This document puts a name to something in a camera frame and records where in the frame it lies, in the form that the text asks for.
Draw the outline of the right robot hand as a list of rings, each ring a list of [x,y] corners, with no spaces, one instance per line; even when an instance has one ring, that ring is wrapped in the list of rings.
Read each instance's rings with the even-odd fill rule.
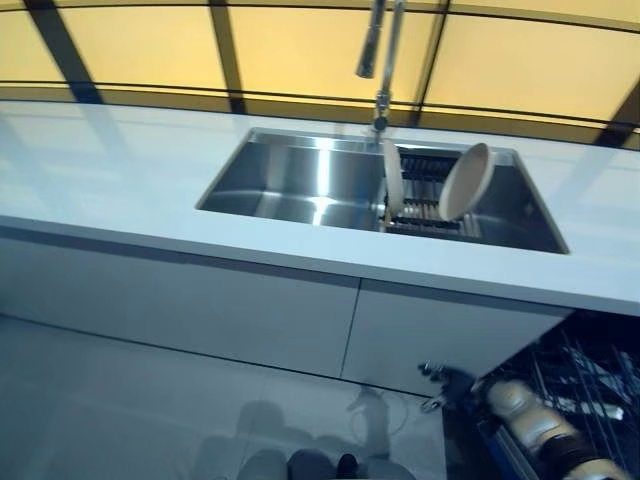
[[[419,364],[418,370],[429,382],[440,386],[438,394],[421,404],[420,409],[425,414],[447,406],[456,407],[470,402],[478,405],[486,403],[488,384],[466,370],[431,361]]]

